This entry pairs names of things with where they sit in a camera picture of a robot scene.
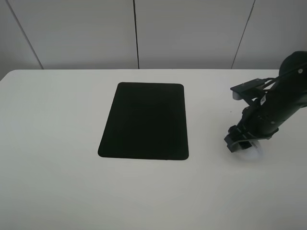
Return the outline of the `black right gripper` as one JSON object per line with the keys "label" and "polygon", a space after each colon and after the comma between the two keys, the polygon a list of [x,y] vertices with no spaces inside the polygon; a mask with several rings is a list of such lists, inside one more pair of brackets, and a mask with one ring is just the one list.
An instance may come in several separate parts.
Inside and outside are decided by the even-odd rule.
{"label": "black right gripper", "polygon": [[239,123],[229,128],[224,138],[227,148],[231,152],[254,148],[254,142],[242,140],[270,139],[289,117],[289,96],[264,95],[246,107]]}

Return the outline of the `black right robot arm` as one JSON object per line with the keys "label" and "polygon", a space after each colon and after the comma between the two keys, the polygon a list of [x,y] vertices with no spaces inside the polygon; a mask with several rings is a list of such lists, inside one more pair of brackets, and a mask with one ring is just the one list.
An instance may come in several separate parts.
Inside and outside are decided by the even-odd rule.
{"label": "black right robot arm", "polygon": [[224,138],[231,152],[270,139],[287,119],[307,105],[307,53],[296,51],[279,68],[276,78],[254,79],[231,88],[233,99],[244,100],[237,125]]}

